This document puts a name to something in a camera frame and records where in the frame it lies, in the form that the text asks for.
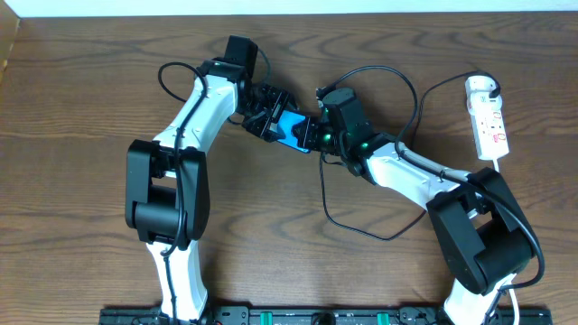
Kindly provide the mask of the blue Galaxy smartphone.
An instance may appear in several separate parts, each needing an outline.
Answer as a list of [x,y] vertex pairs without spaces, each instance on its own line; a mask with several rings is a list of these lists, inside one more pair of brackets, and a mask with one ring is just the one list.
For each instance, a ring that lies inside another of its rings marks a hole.
[[301,153],[310,153],[310,149],[305,149],[298,144],[299,140],[294,132],[294,128],[305,120],[306,116],[285,110],[277,123],[277,132],[283,138],[278,139],[277,142]]

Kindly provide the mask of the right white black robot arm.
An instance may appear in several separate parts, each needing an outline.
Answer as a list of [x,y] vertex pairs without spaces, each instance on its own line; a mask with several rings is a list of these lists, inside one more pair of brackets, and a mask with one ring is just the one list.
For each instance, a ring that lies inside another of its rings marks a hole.
[[443,304],[451,324],[489,324],[514,278],[543,257],[527,218],[501,174],[454,170],[376,132],[351,88],[320,92],[320,116],[284,117],[296,148],[335,155],[374,185],[394,190],[429,215],[454,282]]

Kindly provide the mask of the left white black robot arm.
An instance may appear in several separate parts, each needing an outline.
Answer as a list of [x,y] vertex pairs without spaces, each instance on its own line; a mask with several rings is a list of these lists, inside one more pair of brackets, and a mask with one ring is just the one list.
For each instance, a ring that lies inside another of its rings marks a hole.
[[153,256],[163,293],[161,324],[199,324],[208,291],[201,278],[199,240],[210,215],[207,155],[231,116],[266,142],[285,138],[281,116],[294,97],[265,81],[254,82],[261,50],[231,35],[221,57],[193,69],[190,96],[153,140],[133,141],[126,155],[126,224]]

